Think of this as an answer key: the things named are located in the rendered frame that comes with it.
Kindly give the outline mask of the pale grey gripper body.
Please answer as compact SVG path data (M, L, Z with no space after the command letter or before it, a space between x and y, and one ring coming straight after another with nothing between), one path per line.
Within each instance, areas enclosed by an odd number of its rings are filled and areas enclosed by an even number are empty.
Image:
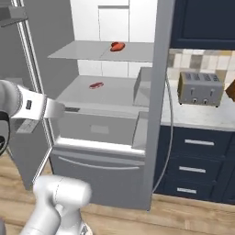
M65 105L53 99L46 100L46 108L44 112L45 118L61 118L64 114Z

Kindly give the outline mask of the grey fridge crisper drawer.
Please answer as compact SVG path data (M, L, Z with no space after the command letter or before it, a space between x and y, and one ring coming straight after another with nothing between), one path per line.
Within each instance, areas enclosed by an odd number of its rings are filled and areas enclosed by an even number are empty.
M68 106L59 119L63 138L131 145L139 112L132 109L101 109Z

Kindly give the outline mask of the grey fridge rack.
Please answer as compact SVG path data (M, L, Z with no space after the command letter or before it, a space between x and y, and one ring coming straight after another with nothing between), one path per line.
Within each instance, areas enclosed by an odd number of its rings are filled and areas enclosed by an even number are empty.
M110 41L73 41L50 55L50 58L112 62L152 62L153 44L126 42L121 51L111 51Z
M102 87L89 85L103 82ZM79 75L64 89L58 100L64 103L131 106L136 80L133 78Z

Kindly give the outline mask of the grey fridge door with bins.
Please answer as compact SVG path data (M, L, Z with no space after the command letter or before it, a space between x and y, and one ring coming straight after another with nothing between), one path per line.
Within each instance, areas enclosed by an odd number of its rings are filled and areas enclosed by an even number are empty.
M0 80L57 98L78 76L78 67L50 55L73 40L70 0L0 0ZM9 154L29 189L49 158L59 121L44 119L20 133L26 123L10 121Z

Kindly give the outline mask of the grey fridge door bin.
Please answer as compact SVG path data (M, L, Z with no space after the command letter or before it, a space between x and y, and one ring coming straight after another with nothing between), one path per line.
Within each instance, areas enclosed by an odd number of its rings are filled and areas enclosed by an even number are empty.
M134 106L149 106L151 93L151 67L141 67L133 90Z
M132 148L138 150L144 150L146 147L147 141L147 129L148 129L148 117L147 112L140 111L137 124L134 130L133 139L132 139Z

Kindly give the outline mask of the red vegetable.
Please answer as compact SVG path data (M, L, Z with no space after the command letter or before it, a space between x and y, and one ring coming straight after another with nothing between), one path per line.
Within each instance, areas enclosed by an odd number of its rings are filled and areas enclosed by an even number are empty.
M125 48L125 43L124 42L113 42L111 44L111 51L121 51Z

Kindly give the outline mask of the grey fridge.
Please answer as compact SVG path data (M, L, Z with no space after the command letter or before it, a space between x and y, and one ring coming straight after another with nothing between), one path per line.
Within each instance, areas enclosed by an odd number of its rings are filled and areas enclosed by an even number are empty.
M113 42L148 42L153 44L158 0L72 0L74 40ZM77 62L78 76L105 76L133 78L137 80L141 67L151 67L152 62L112 62L66 59ZM114 105L64 103L68 106L94 106L101 109L116 109ZM118 106L149 114L148 106ZM54 148L69 151L87 151L93 154L122 155L144 162L144 150L131 145L92 140L63 138L60 133Z

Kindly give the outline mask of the grey freezer drawer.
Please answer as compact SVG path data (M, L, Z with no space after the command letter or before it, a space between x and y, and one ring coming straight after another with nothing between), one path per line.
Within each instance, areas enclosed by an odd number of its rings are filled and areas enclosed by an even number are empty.
M108 171L91 169L58 159L63 158L98 166L129 167L139 166L139 170ZM142 178L144 162L122 155L93 154L87 151L54 148L50 153L54 174L82 180L91 185L94 204L108 207L145 209L142 201Z

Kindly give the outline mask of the silver four-slot toaster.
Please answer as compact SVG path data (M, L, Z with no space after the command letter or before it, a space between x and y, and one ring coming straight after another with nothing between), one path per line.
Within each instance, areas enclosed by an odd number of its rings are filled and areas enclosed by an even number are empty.
M179 104L219 107L224 84L214 73L180 72L177 94Z

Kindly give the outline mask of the navy drawer front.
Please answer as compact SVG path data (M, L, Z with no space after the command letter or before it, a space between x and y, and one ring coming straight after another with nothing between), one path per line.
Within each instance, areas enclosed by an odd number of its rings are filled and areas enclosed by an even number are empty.
M177 192L176 188L195 189L196 195ZM188 182L185 180L176 180L173 178L163 178L159 187L156 189L155 194L162 194L167 196L185 197L196 200L209 200L213 191L213 185L201 184L196 182Z
M231 137L232 133L229 131L174 128L172 151L221 157L226 154ZM185 139L213 141L215 146L187 144Z
M179 166L206 169L206 173L180 171ZM178 179L196 182L212 182L217 178L221 161L173 155L168 163L167 174Z

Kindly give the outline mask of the brown wooden block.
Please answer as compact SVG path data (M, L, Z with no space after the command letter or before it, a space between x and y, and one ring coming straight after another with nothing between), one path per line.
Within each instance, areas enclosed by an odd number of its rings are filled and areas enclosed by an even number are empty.
M225 90L227 96L235 102L235 79L233 82L228 86L228 88Z

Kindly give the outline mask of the navy base cupboard door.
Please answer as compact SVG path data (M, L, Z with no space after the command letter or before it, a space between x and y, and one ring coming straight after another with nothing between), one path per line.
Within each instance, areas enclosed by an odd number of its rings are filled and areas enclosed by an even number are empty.
M235 204L235 136L231 138L225 157L220 175L219 200L225 204Z

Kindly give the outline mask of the navy wall cupboard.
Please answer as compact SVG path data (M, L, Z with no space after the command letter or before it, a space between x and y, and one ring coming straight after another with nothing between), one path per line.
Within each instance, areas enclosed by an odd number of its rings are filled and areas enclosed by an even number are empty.
M171 48L235 50L235 0L175 0Z

